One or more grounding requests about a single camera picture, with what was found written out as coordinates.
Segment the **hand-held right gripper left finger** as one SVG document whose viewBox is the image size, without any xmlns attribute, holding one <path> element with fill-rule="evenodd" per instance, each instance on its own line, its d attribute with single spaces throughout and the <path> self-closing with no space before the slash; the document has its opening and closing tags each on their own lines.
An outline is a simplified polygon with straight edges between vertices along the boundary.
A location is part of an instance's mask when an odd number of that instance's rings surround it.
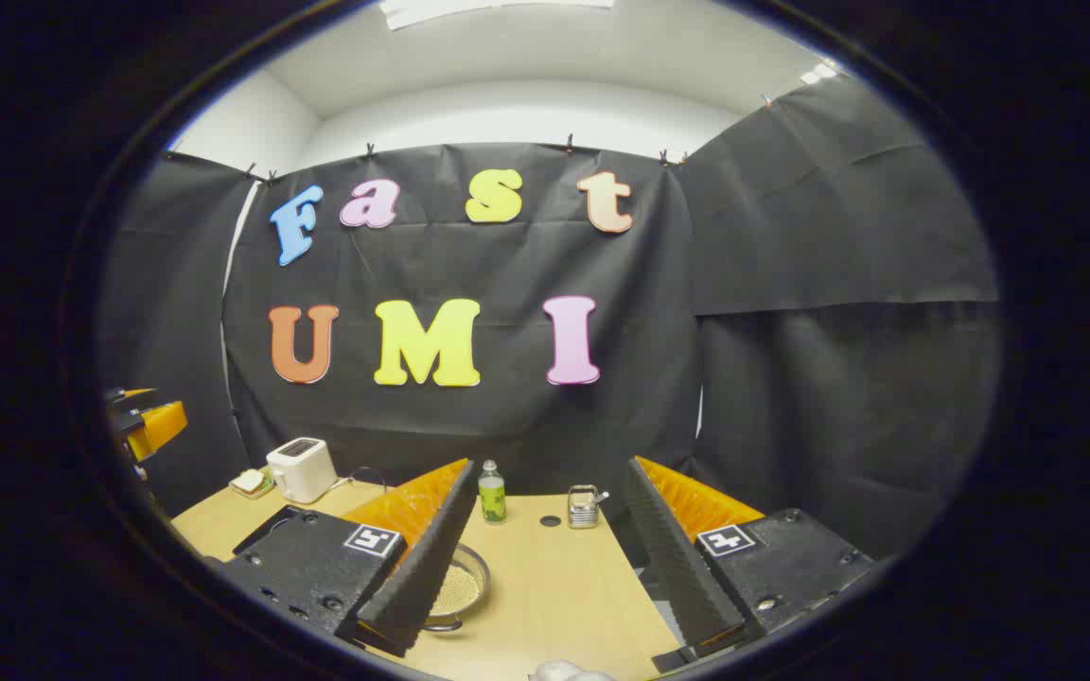
<svg viewBox="0 0 1090 681">
<path fill-rule="evenodd" d="M 290 623 L 402 656 L 441 589 L 477 475 L 458 460 L 342 516 L 287 504 L 213 566 Z"/>
</svg>

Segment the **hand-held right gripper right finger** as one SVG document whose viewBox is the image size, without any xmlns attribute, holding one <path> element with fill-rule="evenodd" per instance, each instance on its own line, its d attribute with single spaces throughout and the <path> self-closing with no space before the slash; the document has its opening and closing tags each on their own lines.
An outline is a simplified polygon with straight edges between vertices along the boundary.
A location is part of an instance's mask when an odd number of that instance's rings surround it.
<svg viewBox="0 0 1090 681">
<path fill-rule="evenodd" d="M 874 568 L 804 510 L 766 515 L 644 457 L 630 461 L 623 498 L 682 641 L 658 665 L 770 637 Z"/>
</svg>

